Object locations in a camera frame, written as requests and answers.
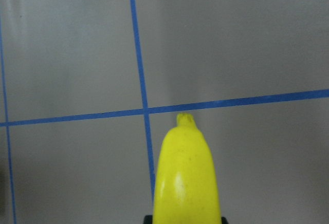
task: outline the blue line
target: blue line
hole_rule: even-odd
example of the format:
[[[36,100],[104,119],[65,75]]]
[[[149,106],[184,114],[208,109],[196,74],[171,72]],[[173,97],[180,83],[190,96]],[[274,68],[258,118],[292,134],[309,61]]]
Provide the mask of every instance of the blue line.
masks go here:
[[[153,149],[152,149],[152,139],[151,139],[151,126],[150,126],[148,99],[147,99],[146,85],[145,85],[145,78],[144,78],[143,60],[142,60],[142,53],[141,53],[141,48],[140,48],[135,0],[130,0],[130,7],[131,7],[131,13],[132,13],[132,22],[133,22],[135,49],[136,49],[136,57],[137,57],[137,64],[138,64],[139,82],[140,82],[140,90],[141,90],[141,95],[142,95],[142,103],[143,103],[143,111],[144,111],[145,134],[146,134],[146,139],[147,139],[149,172],[150,172],[150,181],[151,181],[151,194],[152,194],[152,201],[153,201],[154,188],[155,188],[155,173],[154,173],[154,160],[153,160]]]
[[[74,120],[103,119],[103,118],[133,116],[133,115],[142,115],[142,114],[143,114],[143,109],[130,109],[130,110],[112,111],[112,112],[98,113],[98,114],[71,115],[71,116],[62,116],[62,117],[53,117],[53,118],[44,118],[44,119],[11,121],[11,122],[7,122],[7,124],[9,126],[31,125],[31,124],[54,123],[54,122],[74,121]]]
[[[311,91],[294,92],[294,93],[278,94],[278,95],[270,95],[270,96],[247,97],[247,98],[238,98],[238,99],[229,99],[229,100],[218,100],[211,102],[198,102],[198,103],[163,106],[163,107],[150,107],[149,113],[159,114],[159,113],[167,113],[167,112],[175,112],[175,111],[254,105],[254,104],[273,103],[273,102],[288,102],[288,101],[298,101],[298,100],[327,98],[327,97],[329,97],[329,89],[311,90]]]
[[[5,61],[4,61],[4,48],[2,41],[2,27],[0,18],[0,58],[1,58],[1,74],[2,74],[2,89],[4,95],[4,108],[5,108],[5,120],[6,120],[6,132],[7,132],[7,147],[8,147],[8,164],[9,164],[9,177],[10,177],[10,189],[11,189],[11,201],[12,201],[12,214],[13,221],[16,224],[16,204],[15,204],[15,191],[14,191],[14,177],[12,170],[11,160],[11,146],[10,146],[10,130],[8,125],[8,105],[7,105],[7,91],[6,91],[6,78],[5,78]]]

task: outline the vertical blue line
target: vertical blue line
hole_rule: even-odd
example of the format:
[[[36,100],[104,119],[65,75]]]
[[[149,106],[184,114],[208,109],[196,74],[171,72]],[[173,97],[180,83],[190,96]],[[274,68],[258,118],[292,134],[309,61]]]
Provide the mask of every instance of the vertical blue line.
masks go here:
[[[9,177],[10,177],[10,189],[11,189],[11,201],[12,201],[12,214],[13,214],[14,224],[16,224],[16,204],[15,204],[14,179],[13,179],[12,161],[11,161],[10,130],[9,130],[9,124],[8,124],[9,119],[8,119],[4,51],[3,51],[3,43],[2,43],[1,17],[0,17],[0,58],[1,58],[2,89],[3,89],[3,95],[4,95],[6,132],[7,132],[8,164],[9,164]]]
[[[136,57],[137,57],[137,64],[138,64],[140,90],[141,90],[142,103],[143,103],[145,134],[146,134],[146,139],[147,139],[148,158],[149,158],[151,193],[152,193],[152,201],[153,201],[154,187],[155,187],[155,174],[154,174],[151,126],[150,126],[149,107],[148,107],[148,99],[147,99],[146,85],[145,85],[145,78],[144,78],[143,60],[142,60],[142,53],[141,53],[140,40],[139,40],[137,11],[136,11],[135,0],[130,0],[130,7],[131,7],[131,13],[132,13],[133,29],[134,29],[135,49],[136,49]]]

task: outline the black object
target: black object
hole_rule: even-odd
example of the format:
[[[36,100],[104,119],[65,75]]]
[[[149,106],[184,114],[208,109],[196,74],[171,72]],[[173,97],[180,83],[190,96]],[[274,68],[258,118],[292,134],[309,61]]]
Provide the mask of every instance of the black object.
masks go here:
[[[152,224],[152,217],[153,217],[152,215],[146,215],[144,217],[143,224]],[[222,224],[228,224],[228,221],[227,221],[227,219],[225,217],[222,217]]]

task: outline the yellow banana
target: yellow banana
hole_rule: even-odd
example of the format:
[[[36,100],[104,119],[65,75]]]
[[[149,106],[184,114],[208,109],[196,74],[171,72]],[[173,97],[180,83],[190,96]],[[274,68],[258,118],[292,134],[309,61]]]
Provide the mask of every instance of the yellow banana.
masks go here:
[[[202,223],[222,223],[214,164],[193,116],[180,113],[161,147],[153,224]]]

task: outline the plastic toy banana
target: plastic toy banana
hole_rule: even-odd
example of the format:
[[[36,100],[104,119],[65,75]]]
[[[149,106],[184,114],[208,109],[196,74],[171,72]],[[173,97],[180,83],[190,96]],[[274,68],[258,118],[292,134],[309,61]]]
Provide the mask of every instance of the plastic toy banana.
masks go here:
[[[222,223],[215,169],[193,116],[181,113],[162,143],[153,224],[201,223]]]

